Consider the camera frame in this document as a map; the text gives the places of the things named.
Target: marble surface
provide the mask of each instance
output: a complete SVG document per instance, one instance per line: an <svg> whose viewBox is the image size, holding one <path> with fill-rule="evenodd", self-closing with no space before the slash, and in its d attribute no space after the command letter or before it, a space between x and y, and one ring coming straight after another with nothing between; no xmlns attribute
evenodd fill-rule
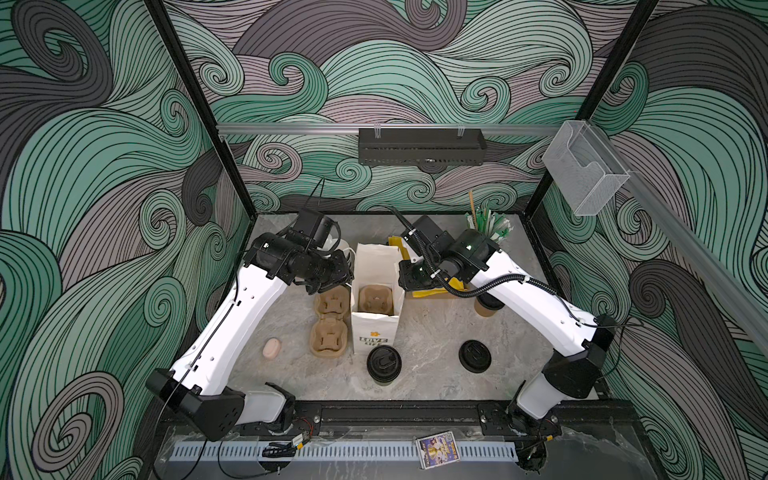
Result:
<svg viewBox="0 0 768 480"><path fill-rule="evenodd" d="M294 215L261 215L253 238L278 231ZM391 215L337 215L342 238L350 246L382 243L399 235L402 225ZM409 216L414 221L418 216ZM465 228L459 215L435 215L432 219L454 236ZM511 235L500 244L532 276L544 280L531 244L517 217ZM318 359L309 351L310 329L316 322L313 298L303 286L289 286L275 302L246 344L234 366L229 386L243 392L274 382L299 399L509 399L521 382L531 379L549 359L552 348L545 338L520 316L504 308L490 318L478 315L473 299L411 299L406 297L394 347L402 357L400 376L387 387L376 385L366 371L366 355L349 346L338 359ZM283 343L274 360L261 352L266 341ZM483 342L491 351L492 364L484 373L465 370L458 348L468 339Z"/></svg>

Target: clear plastic box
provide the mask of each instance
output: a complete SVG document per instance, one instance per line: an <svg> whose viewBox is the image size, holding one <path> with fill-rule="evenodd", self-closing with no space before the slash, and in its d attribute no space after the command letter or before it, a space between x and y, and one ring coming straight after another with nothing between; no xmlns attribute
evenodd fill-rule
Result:
<svg viewBox="0 0 768 480"><path fill-rule="evenodd" d="M564 122L543 160L577 217L597 215L629 180L606 134L583 120Z"/></svg>

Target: metal rail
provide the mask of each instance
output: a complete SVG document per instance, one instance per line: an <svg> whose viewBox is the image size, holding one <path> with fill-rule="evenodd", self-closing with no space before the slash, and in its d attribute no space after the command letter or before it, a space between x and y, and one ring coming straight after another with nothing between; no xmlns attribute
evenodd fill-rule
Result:
<svg viewBox="0 0 768 480"><path fill-rule="evenodd" d="M459 136L466 128L479 128L484 135L554 137L560 125L528 124L321 124L312 122L222 123L220 135L357 135L361 128L455 128Z"/></svg>
<svg viewBox="0 0 768 480"><path fill-rule="evenodd" d="M621 155L612 142L593 145L597 154L610 164L622 163ZM733 274L715 257L697 235L661 199L640 172L629 171L624 186L650 215L670 242L683 253L738 325L750 336L755 345L768 356L768 318L761 305L746 292Z"/></svg>

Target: black cable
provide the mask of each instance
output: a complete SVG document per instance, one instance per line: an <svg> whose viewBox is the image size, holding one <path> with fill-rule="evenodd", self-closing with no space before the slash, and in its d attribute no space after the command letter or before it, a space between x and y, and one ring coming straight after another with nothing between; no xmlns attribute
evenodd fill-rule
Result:
<svg viewBox="0 0 768 480"><path fill-rule="evenodd" d="M195 363L197 363L197 360L200 359L200 357L203 355L203 351L205 350L205 347L208 346L208 342L210 342L210 339L216 335L216 332L219 330L219 327L222 323L224 323L224 320L227 319L227 317L230 315L230 312L232 311L232 308L235 306L235 301L237 301L237 294L240 292L240 269L238 269L238 272L235 273L235 298L232 300L232 304L230 305L230 308L227 310L227 313L224 314L224 318L221 319L218 325L216 325L216 328L214 329L214 332L210 334L208 339L203 344L203 347L197 352L197 356L195 356L192 363L190 363L190 366L187 367L187 371L184 372L184 374L181 376L181 380L176 384L173 390L171 390L170 395L165 400L165 403L163 404L163 408L160 409L160 413L157 414L157 420L154 421L154 431L157 431L157 427L160 425L160 418L163 416L163 412L165 411L165 407L168 406L168 402L170 399L174 396L174 393L176 393L176 390L179 388L182 382L184 382L184 379L187 378L187 375L192 371L192 367ZM203 448L200 450L200 454L197 456L197 460L195 461L194 465L192 465L192 469L182 478L179 478L179 480L186 480L187 477L192 475L192 472L194 472L194 469L197 468L197 464L200 463L200 459L203 458L203 452L205 451L205 445L208 443L208 439L205 439L205 442L203 442ZM163 480L162 477L157 473L157 469L154 466L154 462L152 462L152 473L155 477L157 477L157 480Z"/></svg>
<svg viewBox="0 0 768 480"><path fill-rule="evenodd" d="M621 325L622 325L622 326L627 326L627 324L628 324L628 323L629 323L629 319L627 319L627 321L626 321L626 322L624 322L624 323L622 323ZM610 375L611 373L613 373L613 372L614 372L614 370L615 370L615 369L616 369L616 368L619 366L619 362L621 361L621 340L623 340L623 339L624 339L624 331L623 331L623 330L621 330L621 336L619 337L619 344L618 344L618 349L619 349L619 352L618 352L618 354L616 355L616 362L615 362L615 363L614 363L614 365L611 367L611 369L610 369L610 370L608 370L608 372L607 372L607 373L604 373L603 375L601 375L601 376L597 377L597 378L596 378L596 380L595 380L595 382L597 382L598 380L600 380L600 379L604 379L605 377L609 376L609 375Z"/></svg>
<svg viewBox="0 0 768 480"><path fill-rule="evenodd" d="M525 452L526 450L533 449L534 447L543 445L546 443L547 439L543 439L541 437L541 426L544 425L544 422L549 422L547 419L541 419L541 421L538 424L538 430L536 431L536 438L538 438L538 442L534 443L533 445L529 445L525 447L524 449L518 450L518 461L520 461L520 454Z"/></svg>
<svg viewBox="0 0 768 480"><path fill-rule="evenodd" d="M296 452L298 451L299 449L297 449L291 442L270 442L270 446L266 447L261 452L261 456L264 458L286 458L296 456Z"/></svg>
<svg viewBox="0 0 768 480"><path fill-rule="evenodd" d="M320 201L323 199L323 188L326 187L326 178L323 177L323 184L320 185L320 195L317 196L317 208L320 208Z"/></svg>
<svg viewBox="0 0 768 480"><path fill-rule="evenodd" d="M223 443L224 443L223 440L219 442L219 448L216 452L216 463L219 464L219 470L221 471L221 473L225 474L227 477L235 478L236 480L247 480L248 478L259 478L267 475L272 475L273 473L275 473L275 472L261 472L261 473L256 473L255 475L232 475L228 472L225 472L224 468L221 466L221 446Z"/></svg>
<svg viewBox="0 0 768 480"><path fill-rule="evenodd" d="M306 202L304 202L304 207L306 207L306 205L310 202L310 199L315 194L315 190L317 190L317 187L319 187L321 183L323 184L324 187L326 186L325 179L326 179L325 177L321 177L320 180L318 180L317 185L315 185L315 187L312 189L312 192L310 192L310 195L306 198Z"/></svg>
<svg viewBox="0 0 768 480"><path fill-rule="evenodd" d="M414 228L414 226L408 221L408 219L406 219L399 211L397 211L396 208L390 207L389 205L385 205L385 207L389 209L389 211L391 211L395 215L395 217L398 218L398 220L400 220L400 223L402 223L403 226L409 230L409 233L411 233L414 230L418 232L418 229ZM568 316L571 317L573 320L575 320L576 323L580 326L589 326L595 329L599 329L599 328L612 329L617 327L628 326L626 323L622 325L611 325L611 326L590 325L589 323L583 323L583 320L576 317L576 315L573 314L573 312L565 303L565 301L560 297L560 295L558 295L557 290L553 289L552 287L550 287L549 285L547 285L546 283L540 280L531 278L530 276L521 275L519 273L510 273L508 275L502 275L498 278L494 278L493 280L481 286L480 288L475 290L470 290L468 292L457 290L453 288L453 286L451 286L451 284L445 277L443 277L442 275L439 275L439 269L435 265L435 261L432 259L432 256L425 254L425 252L429 253L429 249L424 244L424 240L421 239L421 236L411 235L411 238L413 238L416 242L416 247L418 250L417 253L422 257L424 257L424 263L426 264L427 270L429 271L429 273L437 277L442 287L454 296L457 296L459 298L474 298L476 296L482 295L483 293L489 291L490 289L496 288L497 286L503 283L512 282L512 281L518 281L520 283L530 283L531 285L536 286L541 290L544 290L546 293L549 293L554 298L558 299L562 304L562 306L565 308L565 310L568 312Z"/></svg>
<svg viewBox="0 0 768 480"><path fill-rule="evenodd" d="M339 222L335 220L331 220L331 221L333 222L333 227L336 228L336 232L339 234L339 237L336 239L336 242L333 244L333 247L330 247L328 250L316 250L316 252L320 256L325 256L328 253L333 252L339 246L339 243L341 243L341 226L339 225Z"/></svg>
<svg viewBox="0 0 768 480"><path fill-rule="evenodd" d="M299 216L296 215L296 218L293 219L293 222L288 223L281 231L275 233L275 237L282 237L288 232L288 229L293 226L293 224L299 219Z"/></svg>

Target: white robot arm segment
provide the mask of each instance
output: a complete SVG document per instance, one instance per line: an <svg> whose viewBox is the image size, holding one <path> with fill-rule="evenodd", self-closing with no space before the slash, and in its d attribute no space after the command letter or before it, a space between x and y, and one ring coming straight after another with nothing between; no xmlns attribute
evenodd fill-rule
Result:
<svg viewBox="0 0 768 480"><path fill-rule="evenodd" d="M200 387L200 395L218 395L224 390L237 357L264 313L288 288L277 277L266 278L266 271L256 265L241 267L237 278L239 290L230 290L197 340L171 367L176 381L188 389ZM192 365L203 346L203 355Z"/></svg>
<svg viewBox="0 0 768 480"><path fill-rule="evenodd" d="M472 285L484 286L491 280L510 273L528 275L516 264L506 252L493 253L486 262L488 269L480 270L473 278ZM595 328L579 326L576 320L568 315L568 311L557 297L529 283L511 281L502 283L488 291L513 309L525 321L552 344L563 356L571 356L584 351L584 341L591 341ZM582 322L595 325L594 315L565 302L571 312Z"/></svg>

